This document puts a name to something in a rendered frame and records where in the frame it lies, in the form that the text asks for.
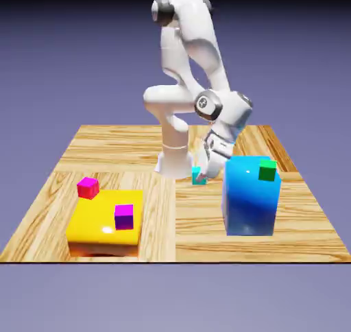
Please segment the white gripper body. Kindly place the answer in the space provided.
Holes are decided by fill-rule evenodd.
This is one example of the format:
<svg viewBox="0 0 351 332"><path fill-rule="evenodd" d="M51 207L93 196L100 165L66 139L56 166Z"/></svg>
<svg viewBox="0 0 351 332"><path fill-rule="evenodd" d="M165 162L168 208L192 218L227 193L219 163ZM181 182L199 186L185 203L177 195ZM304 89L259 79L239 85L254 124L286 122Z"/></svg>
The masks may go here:
<svg viewBox="0 0 351 332"><path fill-rule="evenodd" d="M227 158L216 152L211 152L209 157L205 158L203 166L203 175L206 178L216 178L223 169Z"/></svg>

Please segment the large yellow box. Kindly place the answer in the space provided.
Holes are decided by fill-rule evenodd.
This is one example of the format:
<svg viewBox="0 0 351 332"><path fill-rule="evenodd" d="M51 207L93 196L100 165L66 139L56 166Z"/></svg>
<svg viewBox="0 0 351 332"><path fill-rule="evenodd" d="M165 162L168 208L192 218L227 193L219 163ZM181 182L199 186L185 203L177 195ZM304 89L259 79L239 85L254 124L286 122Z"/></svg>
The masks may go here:
<svg viewBox="0 0 351 332"><path fill-rule="evenodd" d="M133 204L134 228L116 230L116 204ZM101 190L92 200L80 198L66 228L72 257L136 257L143 220L141 190Z"/></svg>

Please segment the small cyan cube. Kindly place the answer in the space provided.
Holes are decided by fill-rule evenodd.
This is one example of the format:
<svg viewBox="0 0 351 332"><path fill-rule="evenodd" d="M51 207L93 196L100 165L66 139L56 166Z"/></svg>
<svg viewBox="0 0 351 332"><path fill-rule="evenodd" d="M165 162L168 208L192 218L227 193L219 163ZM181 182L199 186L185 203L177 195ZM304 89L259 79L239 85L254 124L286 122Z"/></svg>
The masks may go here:
<svg viewBox="0 0 351 332"><path fill-rule="evenodd" d="M205 185L207 183L207 177L203 175L200 166L192 167L192 184L193 185Z"/></svg>

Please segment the large blue box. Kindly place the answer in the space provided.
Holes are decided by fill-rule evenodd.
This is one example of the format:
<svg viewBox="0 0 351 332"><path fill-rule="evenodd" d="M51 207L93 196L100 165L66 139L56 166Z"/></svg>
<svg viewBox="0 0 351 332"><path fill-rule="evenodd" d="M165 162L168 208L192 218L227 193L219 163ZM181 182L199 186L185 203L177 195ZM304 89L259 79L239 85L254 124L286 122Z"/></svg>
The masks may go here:
<svg viewBox="0 0 351 332"><path fill-rule="evenodd" d="M261 159L233 156L223 172L222 213L226 233L232 236L271 236L274 233L281 178L259 180Z"/></svg>

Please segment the small green cube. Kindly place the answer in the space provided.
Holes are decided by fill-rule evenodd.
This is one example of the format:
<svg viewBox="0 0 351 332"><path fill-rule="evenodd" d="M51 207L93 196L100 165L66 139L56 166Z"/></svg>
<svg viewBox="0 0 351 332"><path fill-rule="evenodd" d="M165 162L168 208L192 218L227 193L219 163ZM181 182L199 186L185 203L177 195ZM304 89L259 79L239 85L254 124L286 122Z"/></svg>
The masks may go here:
<svg viewBox="0 0 351 332"><path fill-rule="evenodd" d="M277 162L270 159L261 159L258 179L273 182L276 177Z"/></svg>

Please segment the small red cube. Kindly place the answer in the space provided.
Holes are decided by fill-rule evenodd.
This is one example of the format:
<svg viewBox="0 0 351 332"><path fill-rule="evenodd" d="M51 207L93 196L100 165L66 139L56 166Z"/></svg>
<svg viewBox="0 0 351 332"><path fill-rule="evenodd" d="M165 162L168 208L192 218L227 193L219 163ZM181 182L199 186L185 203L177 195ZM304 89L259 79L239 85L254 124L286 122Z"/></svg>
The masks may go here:
<svg viewBox="0 0 351 332"><path fill-rule="evenodd" d="M99 181L96 178L84 177L77 183L79 198L92 200L99 193Z"/></svg>

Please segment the small purple cube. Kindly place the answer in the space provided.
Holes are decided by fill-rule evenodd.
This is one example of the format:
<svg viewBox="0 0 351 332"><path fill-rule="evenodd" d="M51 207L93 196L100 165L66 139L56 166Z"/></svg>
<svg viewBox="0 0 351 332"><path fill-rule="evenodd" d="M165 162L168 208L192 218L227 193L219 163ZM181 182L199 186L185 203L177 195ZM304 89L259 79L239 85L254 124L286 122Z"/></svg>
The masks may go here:
<svg viewBox="0 0 351 332"><path fill-rule="evenodd" d="M114 222L116 230L132 230L134 228L133 204L116 204Z"/></svg>

